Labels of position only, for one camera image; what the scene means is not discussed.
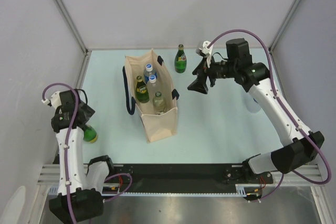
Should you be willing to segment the clear unlabelled plastic water bottle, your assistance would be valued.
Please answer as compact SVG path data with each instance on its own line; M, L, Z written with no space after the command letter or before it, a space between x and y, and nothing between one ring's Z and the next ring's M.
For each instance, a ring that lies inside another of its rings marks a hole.
M163 97L163 91L160 81L157 80L155 75L150 75L147 82L147 89L149 92L150 102L153 104L153 99L156 97L156 93L159 92Z

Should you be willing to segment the clear glass bottle green cap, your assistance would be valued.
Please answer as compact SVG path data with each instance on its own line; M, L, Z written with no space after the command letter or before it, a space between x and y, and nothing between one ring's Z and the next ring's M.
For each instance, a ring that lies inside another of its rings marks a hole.
M164 114L166 112L166 100L160 91L157 91L152 99L154 112L157 115Z

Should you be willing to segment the blue label water bottle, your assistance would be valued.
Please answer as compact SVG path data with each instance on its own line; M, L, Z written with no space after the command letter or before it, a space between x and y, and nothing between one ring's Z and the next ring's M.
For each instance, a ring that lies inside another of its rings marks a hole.
M148 83L149 77L151 75L154 75L157 78L157 71L156 71L156 69L153 67L153 65L151 63L147 63L145 65L145 69L144 69L143 75L144 75L144 82Z

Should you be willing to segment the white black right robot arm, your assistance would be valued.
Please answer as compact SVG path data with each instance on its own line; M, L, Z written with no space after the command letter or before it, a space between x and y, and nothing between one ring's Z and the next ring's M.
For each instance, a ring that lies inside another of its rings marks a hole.
M188 90L207 94L207 80L213 87L217 79L233 78L263 109L283 145L282 148L243 161L243 179L254 183L264 172L277 170L287 174L313 161L324 142L324 136L319 131L311 131L291 108L283 108L287 102L271 85L271 75L266 65L253 62L248 42L243 38L227 41L228 58L220 62L214 60L212 50L209 41L198 44L196 53L203 59L192 72L196 79L187 87Z

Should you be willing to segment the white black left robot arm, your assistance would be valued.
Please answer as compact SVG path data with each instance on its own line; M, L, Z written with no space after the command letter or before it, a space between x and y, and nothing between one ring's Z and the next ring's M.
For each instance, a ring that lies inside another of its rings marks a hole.
M62 223L85 221L103 214L103 184L115 178L116 169L109 156L103 155L83 164L82 145L87 124L95 111L76 99L78 92L57 91L51 96L55 115L51 126L59 147L60 179L57 197L49 201L50 211Z

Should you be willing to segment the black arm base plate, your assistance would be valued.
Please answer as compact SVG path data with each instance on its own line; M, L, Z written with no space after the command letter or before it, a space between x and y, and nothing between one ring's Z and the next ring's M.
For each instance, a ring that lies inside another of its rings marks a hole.
M240 164L115 164L114 172L132 176L131 192L222 192L236 184L274 182L270 172L245 175Z

